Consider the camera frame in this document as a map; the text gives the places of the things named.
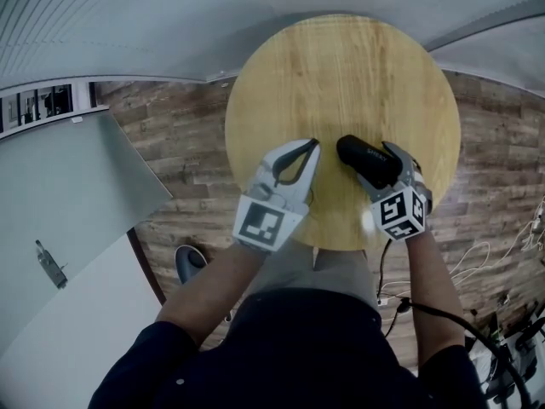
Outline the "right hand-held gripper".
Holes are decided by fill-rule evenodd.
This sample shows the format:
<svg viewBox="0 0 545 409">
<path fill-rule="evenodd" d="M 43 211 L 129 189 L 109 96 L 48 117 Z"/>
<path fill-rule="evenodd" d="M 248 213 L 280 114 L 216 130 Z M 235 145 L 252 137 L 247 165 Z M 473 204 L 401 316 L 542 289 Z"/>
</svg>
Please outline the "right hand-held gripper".
<svg viewBox="0 0 545 409">
<path fill-rule="evenodd" d="M 425 184 L 420 165 L 408 152 L 390 141 L 381 144 L 393 158 L 395 185 L 377 188 L 359 173 L 357 178 L 370 196 L 378 229 L 392 241 L 405 240 L 425 231 L 433 194 Z"/>
</svg>

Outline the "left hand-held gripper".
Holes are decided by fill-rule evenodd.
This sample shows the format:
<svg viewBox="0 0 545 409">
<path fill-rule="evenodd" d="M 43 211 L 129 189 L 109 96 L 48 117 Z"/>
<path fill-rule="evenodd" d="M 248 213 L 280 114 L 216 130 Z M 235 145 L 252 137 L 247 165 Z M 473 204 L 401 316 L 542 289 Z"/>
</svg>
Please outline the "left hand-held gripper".
<svg viewBox="0 0 545 409">
<path fill-rule="evenodd" d="M 233 237 L 268 253 L 278 251 L 309 212 L 307 196 L 320 158 L 315 138 L 287 142 L 268 152 L 240 197 Z M 285 170 L 301 158 L 290 179 Z"/>
</svg>

